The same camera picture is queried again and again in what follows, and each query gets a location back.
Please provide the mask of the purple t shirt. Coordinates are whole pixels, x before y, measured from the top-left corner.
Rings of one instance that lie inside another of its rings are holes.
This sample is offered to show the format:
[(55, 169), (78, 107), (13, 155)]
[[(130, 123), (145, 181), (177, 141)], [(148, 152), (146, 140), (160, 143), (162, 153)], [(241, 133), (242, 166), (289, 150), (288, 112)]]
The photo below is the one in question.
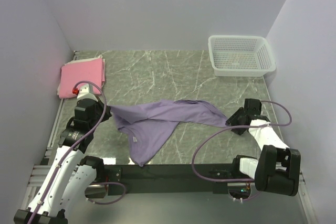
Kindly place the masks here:
[(227, 117), (203, 100), (161, 100), (110, 106), (118, 131), (128, 136), (130, 158), (144, 166), (161, 149), (179, 123), (225, 127)]

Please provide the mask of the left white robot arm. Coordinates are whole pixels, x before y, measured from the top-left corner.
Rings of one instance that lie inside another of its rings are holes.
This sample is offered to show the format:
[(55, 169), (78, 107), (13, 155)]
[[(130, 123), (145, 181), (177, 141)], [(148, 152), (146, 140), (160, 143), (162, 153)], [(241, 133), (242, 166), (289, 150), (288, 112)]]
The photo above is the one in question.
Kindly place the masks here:
[(17, 210), (14, 223), (67, 223), (70, 208), (86, 188), (106, 182), (103, 159), (85, 152), (98, 125), (110, 117), (106, 100), (96, 96), (77, 100), (42, 186), (25, 210)]

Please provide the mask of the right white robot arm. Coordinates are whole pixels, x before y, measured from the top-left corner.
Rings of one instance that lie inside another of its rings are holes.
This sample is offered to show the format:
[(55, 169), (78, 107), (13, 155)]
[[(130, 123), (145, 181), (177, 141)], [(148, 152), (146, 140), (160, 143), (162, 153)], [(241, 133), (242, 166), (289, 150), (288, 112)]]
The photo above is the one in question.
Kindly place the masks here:
[(261, 150), (259, 158), (236, 156), (230, 175), (238, 182), (248, 176), (254, 180), (258, 191), (295, 196), (299, 187), (301, 154), (280, 139), (272, 128), (274, 124), (261, 111), (262, 101), (245, 99), (244, 106), (226, 121), (237, 135), (248, 132)]

